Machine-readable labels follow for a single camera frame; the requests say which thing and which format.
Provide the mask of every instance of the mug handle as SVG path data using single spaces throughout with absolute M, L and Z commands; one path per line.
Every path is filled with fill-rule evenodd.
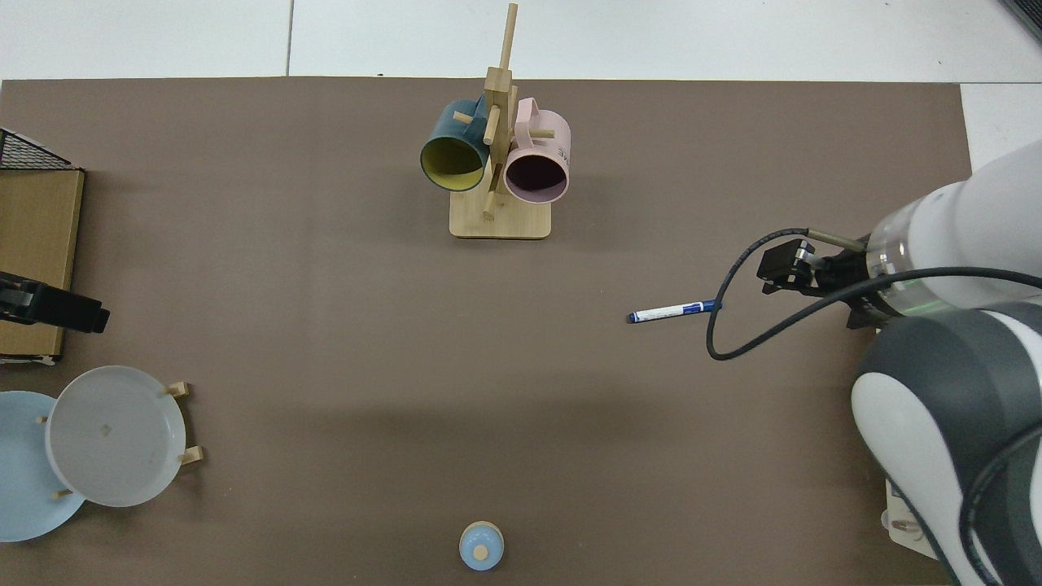
M 535 143 L 531 142 L 531 124 L 532 118 L 539 116 L 539 104 L 536 103 L 536 98 L 524 98 L 518 102 L 518 119 L 514 123 L 514 140 L 518 143 L 518 148 L 531 148 Z

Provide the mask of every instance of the dark green mug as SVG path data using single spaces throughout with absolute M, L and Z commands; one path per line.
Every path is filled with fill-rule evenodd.
M 472 120 L 457 120 L 457 112 Z M 420 167 L 427 178 L 449 191 L 467 191 L 481 182 L 489 161 L 489 147 L 482 141 L 488 122 L 483 95 L 445 106 L 420 150 Z

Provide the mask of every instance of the light blue plate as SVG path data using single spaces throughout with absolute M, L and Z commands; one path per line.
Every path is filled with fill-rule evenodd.
M 83 497 L 51 495 L 66 487 L 47 460 L 45 425 L 54 399 L 29 391 L 0 392 L 0 542 L 40 537 L 69 520 Z

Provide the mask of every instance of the cardboard box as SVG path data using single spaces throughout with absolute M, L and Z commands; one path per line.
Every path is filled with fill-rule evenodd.
M 0 271 L 69 289 L 83 172 L 0 171 Z M 0 363 L 53 363 L 64 331 L 0 321 Z

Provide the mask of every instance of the black cable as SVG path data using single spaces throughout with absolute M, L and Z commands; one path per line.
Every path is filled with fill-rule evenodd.
M 976 545 L 973 543 L 973 523 L 976 520 L 977 507 L 981 505 L 984 493 L 991 484 L 991 481 L 1006 468 L 1013 455 L 1027 447 L 1027 445 L 1040 437 L 1042 437 L 1042 422 L 1036 423 L 1014 436 L 1012 440 L 996 451 L 988 460 L 988 463 L 981 468 L 981 471 L 974 477 L 973 482 L 970 483 L 969 489 L 966 491 L 966 497 L 963 498 L 963 505 L 959 510 L 959 539 L 963 542 L 963 551 L 966 553 L 966 558 L 969 560 L 970 565 L 973 566 L 973 570 L 976 571 L 977 577 L 981 578 L 981 581 L 986 586 L 1001 586 L 1001 583 L 988 571 L 988 568 L 981 560 L 981 556 L 977 554 Z
M 894 274 L 887 274 L 883 276 L 877 276 L 875 278 L 870 278 L 868 280 L 863 280 L 861 283 L 855 283 L 853 285 L 835 291 L 822 297 L 821 299 L 815 301 L 814 303 L 811 303 L 810 306 L 803 308 L 802 310 L 792 314 L 786 319 L 779 321 L 768 331 L 764 332 L 760 336 L 756 336 L 755 338 L 746 342 L 737 349 L 734 349 L 729 352 L 717 351 L 716 346 L 713 343 L 713 332 L 716 328 L 717 314 L 720 312 L 721 304 L 723 303 L 723 295 L 724 293 L 727 292 L 727 287 L 730 285 L 731 279 L 735 278 L 735 274 L 738 272 L 738 269 L 742 266 L 743 263 L 745 263 L 745 260 L 749 258 L 749 254 L 752 254 L 753 251 L 755 251 L 764 244 L 767 244 L 771 240 L 775 240 L 783 236 L 789 236 L 793 234 L 803 234 L 803 235 L 807 234 L 807 230 L 803 230 L 802 233 L 798 231 L 800 229 L 802 228 L 787 228 L 784 230 L 771 233 L 765 236 L 764 238 L 761 238 L 752 245 L 750 245 L 748 248 L 746 248 L 745 251 L 742 252 L 742 254 L 738 258 L 738 261 L 730 267 L 730 270 L 727 271 L 727 275 L 724 277 L 723 283 L 720 285 L 720 290 L 717 292 L 717 296 L 715 298 L 716 303 L 713 307 L 712 313 L 710 313 L 710 323 L 705 328 L 705 349 L 709 351 L 710 356 L 713 357 L 715 360 L 724 361 L 738 358 L 744 355 L 745 352 L 755 348 L 760 344 L 763 344 L 767 340 L 770 340 L 774 336 L 777 336 L 785 329 L 788 329 L 789 326 L 796 323 L 797 321 L 812 314 L 815 314 L 833 303 L 861 297 L 863 295 L 878 291 L 880 289 L 885 289 L 894 283 L 900 283 L 902 280 L 913 280 L 917 278 L 927 278 L 932 276 L 977 276 L 986 278 L 995 278 L 999 280 L 1008 280 L 1011 283 L 1018 283 L 1020 285 L 1034 287 L 1036 289 L 1042 289 L 1042 278 L 1039 278 L 1035 275 L 1016 271 L 1008 271 L 1004 269 L 991 269 L 985 267 L 936 267 L 929 269 L 915 269 Z
M 727 271 L 727 275 L 723 277 L 723 283 L 720 284 L 720 290 L 717 291 L 717 296 L 715 298 L 716 302 L 713 304 L 712 313 L 710 313 L 710 324 L 705 328 L 705 349 L 709 350 L 711 357 L 716 360 L 730 360 L 752 349 L 748 348 L 735 356 L 722 358 L 724 355 L 717 352 L 716 347 L 713 345 L 713 329 L 716 327 L 716 318 L 717 314 L 720 312 L 720 303 L 723 302 L 723 294 L 727 292 L 727 287 L 730 285 L 731 279 L 735 278 L 735 275 L 738 274 L 738 269 L 742 268 L 742 265 L 745 264 L 745 260 L 748 259 L 750 254 L 755 252 L 758 248 L 772 240 L 777 240 L 784 236 L 807 236 L 810 231 L 810 228 L 784 228 L 772 231 L 771 234 L 750 244 L 748 248 L 738 255 L 738 260 L 730 266 L 730 270 Z

